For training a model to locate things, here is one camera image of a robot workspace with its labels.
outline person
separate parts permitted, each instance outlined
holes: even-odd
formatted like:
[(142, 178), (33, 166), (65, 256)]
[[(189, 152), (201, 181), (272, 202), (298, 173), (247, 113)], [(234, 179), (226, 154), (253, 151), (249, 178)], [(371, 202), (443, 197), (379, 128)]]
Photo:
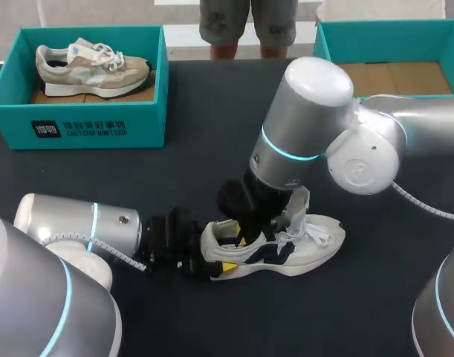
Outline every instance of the person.
[(250, 4), (262, 58), (286, 58), (296, 37), (298, 0), (201, 0), (200, 35), (212, 60), (233, 60)]

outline white sneaker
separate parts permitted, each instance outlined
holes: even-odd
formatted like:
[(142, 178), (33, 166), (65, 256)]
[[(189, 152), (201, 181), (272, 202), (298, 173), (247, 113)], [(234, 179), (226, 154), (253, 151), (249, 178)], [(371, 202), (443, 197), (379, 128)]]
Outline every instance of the white sneaker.
[(237, 247), (229, 244), (236, 238), (236, 221), (209, 223), (201, 235), (201, 253), (207, 263), (221, 264), (222, 273), (213, 279), (233, 279), (258, 270), (291, 277), (313, 270), (333, 257), (346, 232), (336, 219), (306, 214), (308, 204), (309, 191), (305, 187), (296, 189), (284, 212), (291, 223), (286, 232), (275, 234), (273, 242), (261, 233), (251, 245)]
[(39, 46), (36, 68), (48, 97), (95, 94), (105, 99), (140, 91), (152, 70), (144, 58), (124, 56), (81, 38), (61, 50)]

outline glowing blue ring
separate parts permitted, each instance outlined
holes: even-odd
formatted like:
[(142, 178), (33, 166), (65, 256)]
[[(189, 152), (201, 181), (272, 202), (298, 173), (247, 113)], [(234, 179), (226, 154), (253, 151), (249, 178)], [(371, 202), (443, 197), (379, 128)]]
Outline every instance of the glowing blue ring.
[(311, 160), (314, 160), (316, 158), (319, 158), (319, 155), (315, 155), (315, 156), (295, 156), (295, 155), (288, 154), (286, 151), (283, 151), (280, 148), (276, 147), (270, 141), (270, 139), (267, 138), (267, 136), (265, 134), (265, 128), (264, 127), (262, 127), (262, 137), (263, 137), (263, 140), (265, 141), (265, 143), (268, 144), (271, 147), (271, 149), (273, 149), (274, 151), (276, 151), (280, 155), (285, 156), (286, 158), (290, 158), (291, 160), (311, 161)]
[[(91, 224), (90, 238), (94, 238), (97, 223), (98, 223), (98, 204), (95, 202), (93, 203), (93, 223)], [(88, 251), (91, 251), (92, 248), (93, 243), (92, 242), (88, 243)]]
[(448, 259), (448, 257), (446, 257), (443, 260), (443, 263), (440, 265), (440, 269), (438, 269), (438, 273), (436, 273), (435, 295), (436, 295), (436, 304), (438, 305), (438, 311), (440, 312), (444, 325), (447, 327), (448, 331), (450, 331), (451, 336), (454, 338), (454, 329), (451, 327), (450, 322), (448, 322), (448, 319), (444, 314), (443, 306), (441, 305), (441, 300), (440, 300), (440, 293), (438, 292), (438, 282), (440, 280), (441, 268), (443, 268), (444, 262), (446, 262), (447, 259)]
[(71, 287), (71, 276), (70, 276), (70, 272), (69, 272), (68, 267), (66, 266), (65, 262), (61, 259), (60, 259), (60, 262), (62, 262), (63, 269), (65, 270), (65, 275), (66, 275), (65, 305), (63, 306), (62, 316), (60, 316), (60, 320), (58, 321), (58, 325), (56, 326), (55, 332), (51, 336), (51, 339), (48, 342), (45, 349), (43, 350), (42, 354), (40, 354), (40, 357), (46, 357), (46, 356), (48, 356), (48, 354), (50, 354), (51, 350), (53, 349), (53, 346), (55, 346), (55, 343), (58, 341), (58, 338), (60, 337), (60, 334), (63, 331), (63, 327), (65, 326), (65, 322), (68, 317), (68, 310), (70, 309), (71, 295), (72, 295), (72, 290), (73, 290)]

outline beige sneaker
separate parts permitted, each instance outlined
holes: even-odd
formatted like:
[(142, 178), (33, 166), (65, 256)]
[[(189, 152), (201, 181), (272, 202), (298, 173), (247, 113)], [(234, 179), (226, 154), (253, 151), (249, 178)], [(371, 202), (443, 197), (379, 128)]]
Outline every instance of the beige sneaker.
[(95, 94), (106, 99), (140, 91), (152, 70), (144, 58), (123, 56), (81, 38), (62, 50), (39, 46), (36, 68), (48, 97)]

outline shoe lace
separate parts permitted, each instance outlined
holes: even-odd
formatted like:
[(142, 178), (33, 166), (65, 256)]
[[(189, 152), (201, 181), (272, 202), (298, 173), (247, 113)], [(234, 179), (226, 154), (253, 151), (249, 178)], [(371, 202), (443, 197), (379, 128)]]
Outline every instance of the shoe lace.
[(119, 67), (124, 65), (124, 56), (122, 52), (114, 52), (111, 47), (103, 43), (97, 43), (93, 46), (95, 51), (98, 51), (92, 65), (107, 65), (110, 72), (117, 71)]
[(314, 225), (312, 223), (307, 223), (306, 218), (304, 218), (299, 224), (299, 229), (295, 229), (294, 232), (288, 232), (289, 227), (286, 232), (279, 232), (281, 239), (288, 241), (303, 236), (312, 238), (316, 244), (324, 247), (328, 244), (329, 234), (324, 232), (323, 228), (320, 225)]

